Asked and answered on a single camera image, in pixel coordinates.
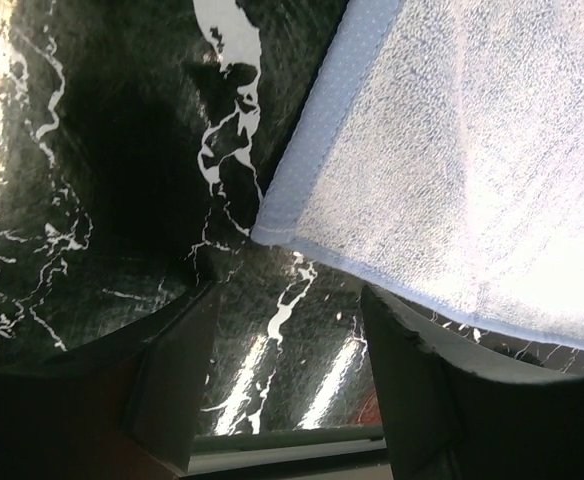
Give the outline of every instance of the white towel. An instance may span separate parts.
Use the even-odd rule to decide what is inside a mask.
[[[252,237],[584,349],[584,0],[351,0]]]

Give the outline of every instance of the shiny black surface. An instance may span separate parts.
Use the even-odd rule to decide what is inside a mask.
[[[214,276],[199,434],[356,424],[360,282],[247,237],[346,0],[197,2],[0,0],[0,366]],[[449,327],[584,372],[583,352]]]

